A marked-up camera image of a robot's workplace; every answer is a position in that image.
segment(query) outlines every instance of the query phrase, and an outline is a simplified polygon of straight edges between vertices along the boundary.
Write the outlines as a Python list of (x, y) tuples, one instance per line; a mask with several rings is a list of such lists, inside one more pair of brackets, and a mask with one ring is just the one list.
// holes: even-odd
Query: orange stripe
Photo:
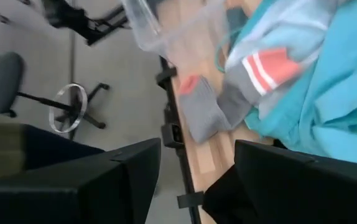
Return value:
[(253, 55), (248, 57), (248, 62), (249, 62), (249, 64), (251, 65), (251, 67), (253, 69), (254, 76), (259, 81), (259, 83), (263, 87), (263, 89), (265, 89), (266, 92), (271, 91), (270, 85), (268, 85), (268, 83), (260, 75), (260, 71), (257, 69), (257, 66), (256, 66), (256, 63), (254, 61)]

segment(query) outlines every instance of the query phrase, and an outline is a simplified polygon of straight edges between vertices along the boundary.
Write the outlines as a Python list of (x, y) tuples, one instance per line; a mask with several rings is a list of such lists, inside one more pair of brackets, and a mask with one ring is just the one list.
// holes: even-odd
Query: white stripe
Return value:
[(247, 58), (244, 58), (242, 60), (243, 66), (245, 66), (245, 69), (248, 71), (249, 78), (251, 79), (254, 88), (260, 93), (260, 95), (266, 94), (266, 90), (263, 89), (257, 78), (254, 76), (252, 66), (249, 64)]
[(260, 56), (259, 53), (256, 53), (253, 55), (253, 59), (256, 63), (256, 67), (260, 72), (260, 75), (263, 77), (263, 79), (268, 83), (268, 85), (271, 87), (271, 89), (275, 89), (277, 88), (277, 84), (275, 83), (275, 81), (271, 78), (271, 76), (269, 74), (267, 74), (267, 72), (265, 71), (263, 65), (261, 64), (260, 61)]

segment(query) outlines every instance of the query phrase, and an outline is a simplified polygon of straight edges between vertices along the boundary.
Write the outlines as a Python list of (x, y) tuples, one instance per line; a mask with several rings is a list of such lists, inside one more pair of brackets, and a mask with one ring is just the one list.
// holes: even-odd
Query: clear plastic container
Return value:
[(122, 0), (138, 46), (178, 68), (212, 57), (228, 34), (225, 0)]

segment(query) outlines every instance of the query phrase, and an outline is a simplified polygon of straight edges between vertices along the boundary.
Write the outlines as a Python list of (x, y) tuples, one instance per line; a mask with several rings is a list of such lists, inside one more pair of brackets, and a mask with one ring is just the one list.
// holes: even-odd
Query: chair base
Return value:
[[(90, 94), (88, 94), (88, 96), (87, 96), (88, 103), (90, 103), (92, 101), (92, 99), (95, 97), (97, 92), (99, 92), (99, 90), (101, 90), (101, 89), (109, 90), (110, 86), (108, 84), (105, 84), (105, 83), (99, 83), (96, 86), (96, 88), (94, 88), (90, 92)], [(24, 97), (24, 98), (28, 98), (28, 99), (31, 99), (31, 100), (38, 101), (39, 103), (42, 103), (43, 105), (52, 106), (54, 108), (58, 108), (58, 109), (63, 110), (64, 111), (63, 115), (58, 116), (58, 117), (55, 118), (55, 120), (58, 121), (61, 124), (60, 129), (63, 128), (63, 126), (65, 125), (65, 123), (67, 121), (70, 124), (72, 124), (76, 120), (76, 118), (78, 117), (78, 115), (80, 113), (81, 101), (80, 101), (78, 95), (74, 96), (72, 105), (66, 105), (66, 104), (59, 103), (59, 102), (56, 102), (56, 101), (53, 101), (53, 100), (49, 100), (49, 99), (46, 99), (46, 98), (40, 98), (40, 97), (28, 95), (26, 93), (18, 93), (18, 95), (21, 96), (21, 97)], [(85, 113), (83, 119), (85, 121), (89, 122), (90, 124), (92, 124), (93, 126), (95, 126), (96, 128), (104, 129), (106, 127), (105, 123), (95, 120), (87, 112)], [(76, 129), (74, 129), (71, 132), (69, 132), (69, 139), (72, 140), (75, 137)]]

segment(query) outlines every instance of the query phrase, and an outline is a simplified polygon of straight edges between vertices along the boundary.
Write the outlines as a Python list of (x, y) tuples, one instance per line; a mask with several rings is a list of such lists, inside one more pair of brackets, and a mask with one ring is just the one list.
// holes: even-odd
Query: black pants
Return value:
[(24, 125), (23, 142), (26, 156), (25, 170), (37, 169), (104, 152), (104, 150), (79, 144), (29, 125)]

